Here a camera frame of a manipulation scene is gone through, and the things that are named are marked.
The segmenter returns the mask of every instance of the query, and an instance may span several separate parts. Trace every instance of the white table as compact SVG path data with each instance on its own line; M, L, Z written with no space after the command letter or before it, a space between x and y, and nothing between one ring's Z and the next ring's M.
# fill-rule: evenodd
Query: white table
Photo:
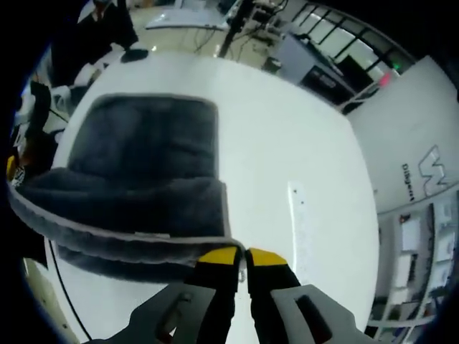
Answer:
M358 329L365 328L377 280L378 224L365 162L344 116L312 94L242 64L150 54L135 63L114 62L102 73L71 117L54 167L67 165L87 111L110 93L214 102L219 178L227 184L232 236L246 247L285 257L301 282L322 289L353 312ZM121 330L133 308L163 287L97 276L59 258L57 267L93 338ZM227 342L256 343L245 283L236 299Z

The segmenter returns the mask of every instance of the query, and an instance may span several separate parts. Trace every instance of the person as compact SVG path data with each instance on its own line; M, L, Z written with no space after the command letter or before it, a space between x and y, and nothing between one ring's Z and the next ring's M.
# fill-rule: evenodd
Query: person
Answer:
M95 64L111 51L115 43L129 49L138 42L126 0L93 0L94 10L80 22L69 19L63 30L51 43L50 81L53 87L73 85L85 65Z

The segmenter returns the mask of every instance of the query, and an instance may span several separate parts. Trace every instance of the desk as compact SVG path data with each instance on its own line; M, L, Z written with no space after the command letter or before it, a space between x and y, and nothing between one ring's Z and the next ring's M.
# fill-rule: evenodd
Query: desk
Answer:
M67 165L92 103L116 93L188 95L215 103L219 178L227 184L232 236L285 257L302 283L322 289L353 312L358 329L365 328L377 280L377 213L360 147L343 115L243 64L150 53L138 62L114 62L96 80L70 118L53 167ZM93 338L121 330L132 309L163 287L97 276L59 258L56 265ZM257 342L245 283L227 342Z

